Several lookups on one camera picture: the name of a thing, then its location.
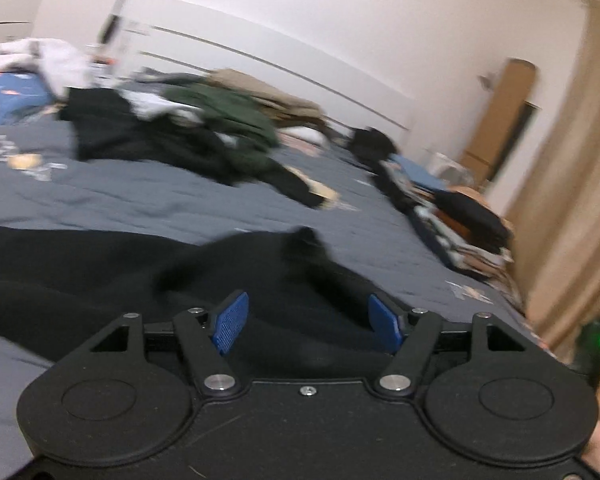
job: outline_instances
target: black garment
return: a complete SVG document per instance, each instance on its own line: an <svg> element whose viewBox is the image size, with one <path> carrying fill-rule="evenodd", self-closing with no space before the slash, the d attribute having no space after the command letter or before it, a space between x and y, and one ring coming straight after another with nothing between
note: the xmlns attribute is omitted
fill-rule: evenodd
<svg viewBox="0 0 600 480"><path fill-rule="evenodd" d="M250 316L228 361L243 377L375 377L389 362L368 325L378 288L331 261L311 229L198 247L0 227L0 336L54 361L122 313L161 322L188 301L217 303L237 289Z"/></svg>
<svg viewBox="0 0 600 480"><path fill-rule="evenodd" d="M184 128L167 116L141 121L129 102L109 88L71 88L59 117L75 127L78 160L157 160L229 185L251 177L232 164L231 147L212 131ZM324 201L273 159L254 176L306 206L317 207Z"/></svg>
<svg viewBox="0 0 600 480"><path fill-rule="evenodd" d="M354 129L347 149L373 173L376 173L381 160L387 160L392 153L398 153L394 142L375 128Z"/></svg>
<svg viewBox="0 0 600 480"><path fill-rule="evenodd" d="M471 232L471 244L491 253L500 253L509 246L511 231L502 224L496 213L473 198L456 191L436 191L434 203L456 222Z"/></svg>

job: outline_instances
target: metal bolt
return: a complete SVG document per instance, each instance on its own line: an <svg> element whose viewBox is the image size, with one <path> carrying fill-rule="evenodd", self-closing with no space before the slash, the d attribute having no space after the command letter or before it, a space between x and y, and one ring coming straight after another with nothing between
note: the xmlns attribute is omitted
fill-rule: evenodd
<svg viewBox="0 0 600 480"><path fill-rule="evenodd" d="M314 386L303 386L300 388L300 395L304 395L305 397L313 397L318 393L318 389Z"/></svg>
<svg viewBox="0 0 600 480"><path fill-rule="evenodd" d="M215 392L223 392L235 386L235 379L227 374L209 375L205 379L205 386Z"/></svg>
<svg viewBox="0 0 600 480"><path fill-rule="evenodd" d="M380 379L380 386L392 392L402 392L411 386L411 379L404 375L385 375Z"/></svg>

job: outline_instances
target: beige curtain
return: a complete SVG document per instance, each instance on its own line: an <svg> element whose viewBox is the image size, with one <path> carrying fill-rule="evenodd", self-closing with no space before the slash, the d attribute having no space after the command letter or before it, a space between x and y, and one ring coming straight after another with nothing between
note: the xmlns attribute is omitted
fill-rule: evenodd
<svg viewBox="0 0 600 480"><path fill-rule="evenodd" d="M599 2L564 108L507 217L527 317L567 359L580 327L600 314Z"/></svg>

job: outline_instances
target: blue pillow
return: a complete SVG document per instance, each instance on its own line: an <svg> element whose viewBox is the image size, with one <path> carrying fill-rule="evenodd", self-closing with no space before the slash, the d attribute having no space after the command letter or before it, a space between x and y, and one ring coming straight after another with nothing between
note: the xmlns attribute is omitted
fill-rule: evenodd
<svg viewBox="0 0 600 480"><path fill-rule="evenodd" d="M53 100L37 74L0 73L0 125L15 124Z"/></svg>
<svg viewBox="0 0 600 480"><path fill-rule="evenodd" d="M439 178L430 174L421 165L416 164L401 155L391 155L391 160L400 164L402 172L409 177L414 185L428 191L444 191L446 184Z"/></svg>

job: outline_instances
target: headboard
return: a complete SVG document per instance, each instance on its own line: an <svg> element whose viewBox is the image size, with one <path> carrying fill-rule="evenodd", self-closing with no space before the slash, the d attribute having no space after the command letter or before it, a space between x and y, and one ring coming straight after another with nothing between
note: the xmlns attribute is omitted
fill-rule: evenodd
<svg viewBox="0 0 600 480"><path fill-rule="evenodd" d="M126 15L123 75L142 67L198 74L233 68L318 103L338 131L371 126L405 145L413 100L362 70L272 28L185 0L141 7Z"/></svg>

